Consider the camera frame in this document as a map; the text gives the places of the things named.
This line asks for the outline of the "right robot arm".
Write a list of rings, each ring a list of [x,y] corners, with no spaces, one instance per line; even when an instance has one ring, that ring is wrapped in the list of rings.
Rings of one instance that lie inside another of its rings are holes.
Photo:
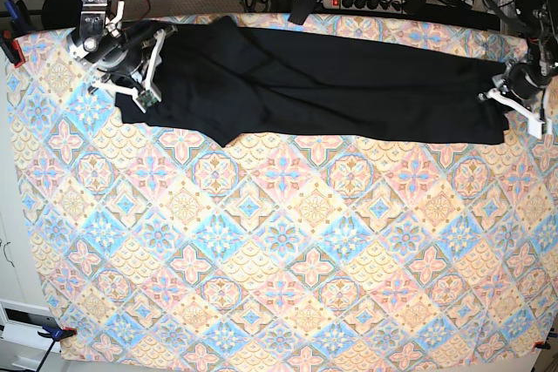
[[[100,72],[89,89],[128,96],[145,113],[162,100],[154,83],[167,38],[178,29],[151,21],[124,24],[126,0],[81,0],[78,27],[68,37],[71,56]]]

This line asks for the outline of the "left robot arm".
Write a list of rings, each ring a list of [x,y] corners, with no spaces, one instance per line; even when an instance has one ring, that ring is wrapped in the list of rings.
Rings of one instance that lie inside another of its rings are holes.
[[[494,0],[484,0],[508,29],[522,35],[527,53],[510,60],[505,72],[493,77],[494,88],[481,93],[527,119],[529,135],[542,139],[553,131],[547,116],[549,87],[557,77],[557,0],[513,0],[515,16],[508,16]]]

